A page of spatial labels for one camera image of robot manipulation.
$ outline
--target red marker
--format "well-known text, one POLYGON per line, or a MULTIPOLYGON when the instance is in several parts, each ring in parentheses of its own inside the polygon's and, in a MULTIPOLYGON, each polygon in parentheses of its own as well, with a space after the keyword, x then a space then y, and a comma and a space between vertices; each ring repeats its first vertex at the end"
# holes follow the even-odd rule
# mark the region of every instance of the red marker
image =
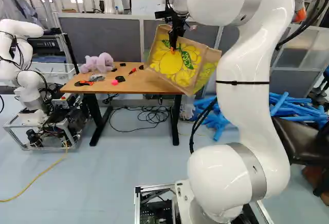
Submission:
POLYGON ((134 67, 134 68, 129 72, 128 75, 132 74, 132 73, 135 72, 135 71, 136 71, 136 68, 134 67))

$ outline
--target gray floor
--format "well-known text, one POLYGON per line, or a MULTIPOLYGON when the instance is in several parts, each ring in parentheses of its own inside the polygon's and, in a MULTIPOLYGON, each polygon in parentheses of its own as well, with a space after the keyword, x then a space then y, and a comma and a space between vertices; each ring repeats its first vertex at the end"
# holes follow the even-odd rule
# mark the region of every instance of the gray floor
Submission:
MULTIPOLYGON (((0 115, 5 123, 20 109, 13 96, 5 96, 0 115)), ((120 110, 113 118, 119 129, 147 126, 136 111, 120 110)), ((99 144, 88 143, 95 125, 84 133, 78 152, 38 179, 21 197, 0 203, 0 223, 134 223, 134 186, 185 179, 189 158, 190 123, 179 124, 180 146, 172 146, 168 123, 155 129, 118 133, 109 126, 99 144)), ((201 127, 196 148, 213 144, 213 131, 201 127)), ((55 162, 61 153, 23 152, 0 129, 0 198, 19 192, 31 179, 55 162)), ((235 128, 228 127, 219 143, 237 141, 235 128)), ((329 207, 312 195, 299 166, 291 167, 288 188, 264 200, 275 223, 328 223, 329 207)))

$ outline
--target pink object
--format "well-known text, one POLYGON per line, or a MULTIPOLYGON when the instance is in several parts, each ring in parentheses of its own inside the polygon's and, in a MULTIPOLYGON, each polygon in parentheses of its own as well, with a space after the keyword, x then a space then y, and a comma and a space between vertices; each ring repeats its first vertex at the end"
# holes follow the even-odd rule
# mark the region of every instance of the pink object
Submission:
POLYGON ((118 85, 118 84, 119 84, 118 80, 116 79, 112 80, 112 85, 118 85))
POLYGON ((112 71, 114 69, 113 58, 108 53, 101 53, 97 56, 85 56, 86 64, 81 66, 81 72, 87 73, 93 69, 97 69, 100 73, 112 71))

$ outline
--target cubicle partition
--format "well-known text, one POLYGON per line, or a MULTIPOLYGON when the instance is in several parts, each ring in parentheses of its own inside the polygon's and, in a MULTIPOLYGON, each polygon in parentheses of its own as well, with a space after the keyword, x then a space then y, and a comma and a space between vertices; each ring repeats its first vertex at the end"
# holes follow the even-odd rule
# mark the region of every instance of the cubicle partition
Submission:
MULTIPOLYGON (((111 54, 115 61, 143 62, 151 49, 157 25, 164 23, 152 16, 113 14, 59 15, 62 30, 68 33, 75 57, 84 62, 85 55, 111 54)), ((197 29, 187 29, 185 37, 225 52, 239 38, 236 27, 206 26, 190 21, 197 29)), ((291 24, 282 38, 299 25, 291 24)), ((270 91, 287 91, 293 97, 306 97, 329 63, 329 29, 309 27, 297 38, 275 51, 270 69, 270 91)), ((215 93, 212 76, 203 95, 215 93)))

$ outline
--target wooden table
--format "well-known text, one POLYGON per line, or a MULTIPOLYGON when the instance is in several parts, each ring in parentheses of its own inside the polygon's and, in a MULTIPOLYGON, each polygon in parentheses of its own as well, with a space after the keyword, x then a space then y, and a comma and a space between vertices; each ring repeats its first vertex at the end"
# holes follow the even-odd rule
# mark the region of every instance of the wooden table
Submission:
POLYGON ((140 70, 139 66, 143 65, 140 62, 125 62, 126 66, 120 66, 120 63, 115 62, 115 66, 118 69, 115 72, 106 73, 104 81, 95 82, 91 86, 75 86, 75 83, 82 80, 89 80, 92 75, 89 73, 79 73, 73 77, 64 87, 61 88, 61 92, 65 93, 84 93, 84 103, 88 107, 91 116, 93 117, 97 128, 90 141, 90 146, 96 146, 98 139, 104 129, 104 126, 113 110, 109 106, 104 114, 101 116, 99 105, 95 94, 154 94, 154 95, 175 95, 174 106, 169 110, 169 116, 171 121, 171 132, 173 138, 173 145, 179 145, 178 138, 178 119, 179 109, 181 102, 181 95, 183 94, 179 89, 169 84, 156 73, 144 69, 140 70), (129 75, 129 72, 136 68, 136 72, 129 75), (118 85, 112 85, 112 80, 116 76, 123 76, 125 82, 121 82, 118 85))

